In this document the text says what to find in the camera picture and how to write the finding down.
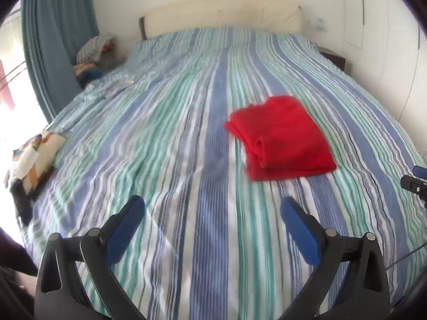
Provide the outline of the red sweater with white bunny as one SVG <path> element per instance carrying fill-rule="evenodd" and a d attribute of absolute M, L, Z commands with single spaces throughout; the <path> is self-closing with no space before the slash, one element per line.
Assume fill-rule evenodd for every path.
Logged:
<path fill-rule="evenodd" d="M 251 181 L 280 181 L 336 170 L 323 132 L 293 96 L 273 96 L 230 114 L 224 123 L 243 144 Z"/>

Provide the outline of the white wardrobe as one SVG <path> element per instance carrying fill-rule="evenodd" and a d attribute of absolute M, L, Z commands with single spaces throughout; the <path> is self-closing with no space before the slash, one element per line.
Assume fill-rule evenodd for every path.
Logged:
<path fill-rule="evenodd" d="M 403 0 L 344 0 L 348 71 L 426 154 L 426 34 Z"/>

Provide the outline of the teal curtain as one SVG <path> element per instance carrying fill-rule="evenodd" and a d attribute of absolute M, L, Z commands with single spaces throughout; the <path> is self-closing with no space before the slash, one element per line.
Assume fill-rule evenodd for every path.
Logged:
<path fill-rule="evenodd" d="M 27 72 L 50 123 L 82 91 L 72 67 L 98 34 L 93 0 L 21 0 L 21 11 Z"/>

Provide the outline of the wall socket with blue plugs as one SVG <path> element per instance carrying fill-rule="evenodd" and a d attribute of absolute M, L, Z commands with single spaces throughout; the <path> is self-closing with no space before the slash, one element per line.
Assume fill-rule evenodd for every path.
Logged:
<path fill-rule="evenodd" d="M 323 17 L 316 17 L 314 19 L 308 19 L 307 25 L 310 29 L 313 29 L 317 32 L 325 33 L 327 31 L 327 25 Z"/>

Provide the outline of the black chair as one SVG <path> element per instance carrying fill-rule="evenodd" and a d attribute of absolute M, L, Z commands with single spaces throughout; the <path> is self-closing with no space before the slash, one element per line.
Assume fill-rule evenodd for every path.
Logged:
<path fill-rule="evenodd" d="M 17 217 L 22 221 L 22 224 L 27 227 L 33 219 L 33 209 L 31 207 L 30 198 L 25 193 L 25 190 L 20 182 L 15 182 L 10 189 L 14 200 Z"/>

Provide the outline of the pile of clothes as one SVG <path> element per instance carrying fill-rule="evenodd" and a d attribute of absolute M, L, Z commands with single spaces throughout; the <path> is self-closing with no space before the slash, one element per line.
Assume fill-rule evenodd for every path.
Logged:
<path fill-rule="evenodd" d="M 124 62 L 117 51 L 117 38 L 110 33 L 91 38 L 79 50 L 72 66 L 74 75 L 84 89 L 91 81 L 97 80 L 113 71 Z"/>

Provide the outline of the dark wooden nightstand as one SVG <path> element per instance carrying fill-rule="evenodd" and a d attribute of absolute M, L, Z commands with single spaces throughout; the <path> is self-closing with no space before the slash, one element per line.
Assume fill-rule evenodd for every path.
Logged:
<path fill-rule="evenodd" d="M 324 47 L 318 47 L 319 53 L 332 62 L 341 71 L 345 71 L 346 58 L 339 55 L 333 50 Z"/>

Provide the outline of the cream padded headboard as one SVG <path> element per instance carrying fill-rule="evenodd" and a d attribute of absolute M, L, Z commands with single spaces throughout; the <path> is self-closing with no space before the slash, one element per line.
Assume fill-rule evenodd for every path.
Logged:
<path fill-rule="evenodd" d="M 288 0 L 190 0 L 167 4 L 139 19 L 143 40 L 201 27 L 243 27 L 301 34 L 303 13 Z"/>

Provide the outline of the red hanging garment outside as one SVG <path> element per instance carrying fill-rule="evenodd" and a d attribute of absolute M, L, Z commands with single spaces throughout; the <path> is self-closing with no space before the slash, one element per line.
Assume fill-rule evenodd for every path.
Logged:
<path fill-rule="evenodd" d="M 0 100 L 1 103 L 5 104 L 9 109 L 14 109 L 14 101 L 13 98 L 11 96 L 11 92 L 9 89 L 9 85 L 6 79 L 6 74 L 4 72 L 4 67 L 2 64 L 2 61 L 0 61 L 0 77 L 1 77 L 1 81 L 0 81 Z"/>

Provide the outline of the patterned cushion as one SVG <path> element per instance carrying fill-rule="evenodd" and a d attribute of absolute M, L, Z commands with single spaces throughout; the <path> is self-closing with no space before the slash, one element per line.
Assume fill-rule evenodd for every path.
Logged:
<path fill-rule="evenodd" d="M 4 179 L 5 188 L 11 191 L 12 185 L 20 180 L 25 194 L 31 194 L 51 169 L 65 142 L 60 134 L 42 131 L 14 150 Z"/>

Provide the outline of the blue green striped bedspread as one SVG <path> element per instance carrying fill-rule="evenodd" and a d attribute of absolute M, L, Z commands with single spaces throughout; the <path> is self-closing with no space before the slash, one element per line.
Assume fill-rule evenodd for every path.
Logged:
<path fill-rule="evenodd" d="M 335 172 L 254 183 L 224 123 L 270 96 L 298 99 Z M 280 217 L 287 195 L 343 235 L 376 234 L 391 301 L 426 266 L 426 210 L 400 186 L 424 165 L 407 132 L 301 35 L 195 29 L 137 44 L 55 118 L 54 173 L 22 227 L 39 264 L 49 235 L 82 235 L 138 195 L 147 212 L 114 273 L 149 319 L 277 319 L 312 272 Z"/>

